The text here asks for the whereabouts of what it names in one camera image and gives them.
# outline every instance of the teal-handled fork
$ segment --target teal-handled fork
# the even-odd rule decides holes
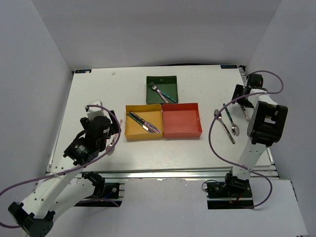
[[[178,101],[176,99],[174,99],[173,97],[171,97],[170,95],[167,95],[166,93],[164,93],[163,91],[159,90],[158,87],[155,85],[155,83],[152,81],[150,83],[151,87],[153,90],[155,90],[156,92],[162,94],[163,96],[167,97],[169,100],[171,100],[174,103],[178,103]]]

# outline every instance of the white table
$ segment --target white table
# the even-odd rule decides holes
[[[296,237],[307,235],[288,180],[273,180],[270,199],[255,210],[208,210],[202,181],[129,180],[119,208],[72,207],[47,237]],[[269,192],[250,180],[255,203]]]
[[[230,165],[219,160],[208,144],[208,130],[215,109],[228,103],[235,85],[242,84],[238,69],[221,69],[214,66],[172,66],[143,68],[92,69],[88,74],[74,74],[65,115],[63,118],[53,166],[63,151],[82,130],[80,118],[86,117],[84,106],[101,100],[114,110],[118,120],[125,121],[125,105],[146,104],[146,76],[177,76],[180,103],[198,102],[203,133],[200,139],[164,139],[127,142],[125,125],[114,153],[88,166],[85,171],[144,171],[223,168]],[[237,161],[246,144],[247,122],[238,104],[229,107],[240,136],[233,145],[219,122],[212,131],[215,149],[222,157]],[[225,113],[223,121],[230,123]],[[267,152],[259,159],[258,166],[271,164]]]

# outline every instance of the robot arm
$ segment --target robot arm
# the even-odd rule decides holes
[[[246,86],[236,85],[233,99],[256,92],[267,92],[262,87],[263,78],[258,74],[248,76]],[[249,184],[250,170],[254,169],[262,153],[282,136],[287,107],[278,105],[268,94],[260,94],[237,100],[240,105],[254,108],[247,128],[248,141],[238,160],[243,169],[234,165],[226,174],[225,182],[207,183],[209,209],[239,208],[253,206]],[[239,200],[240,205],[232,205],[231,200]]]
[[[266,92],[262,88],[261,75],[250,75],[246,87],[236,86],[233,99],[245,94]],[[250,96],[248,100],[237,101],[239,104],[254,107],[247,129],[248,141],[238,160],[238,164],[254,169],[262,153],[282,136],[288,108],[278,105],[268,94]],[[243,192],[249,186],[250,172],[238,166],[233,166],[226,176],[227,188],[234,192]]]
[[[90,104],[102,105],[101,101]],[[105,150],[106,140],[119,132],[119,125],[111,123],[102,109],[89,107],[86,111],[88,118],[80,120],[84,131],[80,132],[64,151],[64,158],[53,167],[52,173],[85,165],[97,158],[99,152]],[[83,170],[84,167],[47,179],[22,202],[13,202],[10,205],[9,212],[30,237],[46,236],[53,222],[83,198],[91,195],[96,198],[103,197],[105,181],[95,172],[86,174],[76,185],[64,191],[70,181]]]

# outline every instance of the white wall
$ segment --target white wall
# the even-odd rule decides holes
[[[280,0],[32,0],[69,67],[247,64]]]
[[[278,171],[293,181],[309,231],[316,237],[316,1],[283,0],[252,56],[247,71],[279,74],[284,91],[275,100],[289,112],[279,143],[272,147]],[[279,90],[277,79],[265,75],[264,86]]]
[[[3,0],[0,7],[0,190],[42,176],[70,89],[71,72],[31,0]],[[0,221],[35,184],[0,197]],[[0,227],[0,236],[21,229]]]

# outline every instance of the red tray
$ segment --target red tray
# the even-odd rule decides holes
[[[197,103],[163,104],[162,122],[164,137],[200,137],[202,134]]]

